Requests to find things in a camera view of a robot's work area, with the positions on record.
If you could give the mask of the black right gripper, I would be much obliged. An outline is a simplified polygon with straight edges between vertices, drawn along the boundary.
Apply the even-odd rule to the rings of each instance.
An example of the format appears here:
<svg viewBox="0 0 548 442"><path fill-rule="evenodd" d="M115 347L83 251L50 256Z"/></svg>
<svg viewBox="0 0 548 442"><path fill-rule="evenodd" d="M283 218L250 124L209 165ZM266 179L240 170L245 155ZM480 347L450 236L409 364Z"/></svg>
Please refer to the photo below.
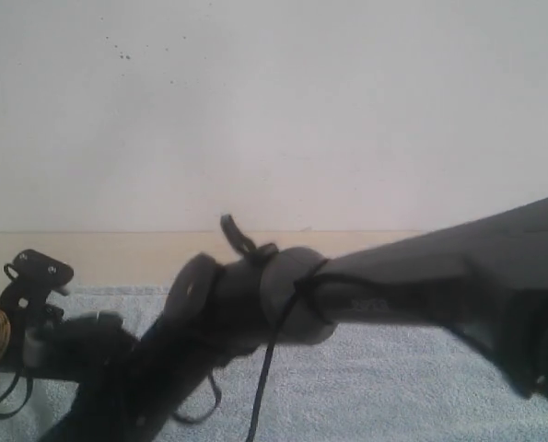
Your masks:
<svg viewBox="0 0 548 442"><path fill-rule="evenodd" d="M114 312L72 319L48 302L68 296L74 269L37 250L4 265L9 284L0 295L0 373L81 381L131 347L131 334Z"/></svg>

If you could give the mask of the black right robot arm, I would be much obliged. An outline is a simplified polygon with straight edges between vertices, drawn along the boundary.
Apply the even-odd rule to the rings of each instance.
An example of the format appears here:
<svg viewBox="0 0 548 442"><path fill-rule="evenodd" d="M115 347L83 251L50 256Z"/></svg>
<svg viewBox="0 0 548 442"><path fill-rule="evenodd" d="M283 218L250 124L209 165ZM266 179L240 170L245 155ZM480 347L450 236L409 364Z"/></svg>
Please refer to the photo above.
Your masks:
<svg viewBox="0 0 548 442"><path fill-rule="evenodd" d="M322 343L342 322L438 326L519 396L548 399L548 198L333 259L257 245L230 215L220 226L239 259L194 256L141 337L116 313L66 319L49 302L71 266L36 250L5 265L0 373L78 386L45 440L151 441L169 421L198 425L180 408L217 368L260 347Z"/></svg>

